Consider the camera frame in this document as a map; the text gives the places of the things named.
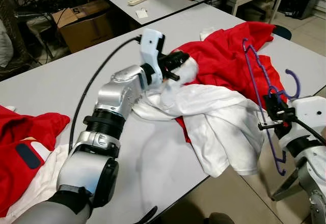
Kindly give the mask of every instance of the small paper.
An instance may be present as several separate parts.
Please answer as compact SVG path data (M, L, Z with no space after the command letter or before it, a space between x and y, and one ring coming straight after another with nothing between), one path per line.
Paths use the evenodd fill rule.
M136 10L136 15L139 19L148 17L146 9Z

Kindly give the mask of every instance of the white remote control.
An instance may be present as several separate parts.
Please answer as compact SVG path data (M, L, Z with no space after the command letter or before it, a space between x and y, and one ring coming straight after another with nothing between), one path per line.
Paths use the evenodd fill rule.
M128 4L131 5L131 6L134 6L136 4L140 4L143 1L146 1L146 0L129 0Z

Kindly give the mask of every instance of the brown box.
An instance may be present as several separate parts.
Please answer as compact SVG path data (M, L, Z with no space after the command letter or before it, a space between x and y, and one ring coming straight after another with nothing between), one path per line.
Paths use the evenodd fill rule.
M70 51L77 52L115 36L115 13L107 2L96 0L54 13L53 18Z

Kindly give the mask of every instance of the dark blue patch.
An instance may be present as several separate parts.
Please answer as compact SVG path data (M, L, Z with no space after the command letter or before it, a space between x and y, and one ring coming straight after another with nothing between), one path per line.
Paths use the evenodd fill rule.
M40 160L26 144L18 144L16 146L16 151L20 155L20 157L25 161L29 168L36 169L40 166Z

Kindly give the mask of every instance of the red cloth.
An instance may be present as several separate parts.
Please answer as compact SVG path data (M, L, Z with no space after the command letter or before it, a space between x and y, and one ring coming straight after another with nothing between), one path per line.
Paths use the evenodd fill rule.
M44 164L31 142L37 141L53 151L56 137L69 121L69 117L57 113L21 116L0 106L0 217L6 216L9 207L21 197ZM31 169L17 152L17 146L22 144L39 159L38 167Z
M261 22L245 22L228 30L219 30L209 35L204 41L189 42L178 47L179 50L189 53L196 60L199 72L194 81L189 84L205 84L227 87L236 90L245 97L258 104L253 83L246 63L242 41L247 38L246 47L250 44L258 51L266 42L273 40L270 36L274 25ZM262 106L265 108L263 95L268 94L268 85L262 70L259 68L254 54L248 52L250 64L255 76L255 81L260 95ZM283 89L279 74L270 63L270 58L259 56L264 65L272 85L279 90ZM183 118L177 118L177 122L186 131Z

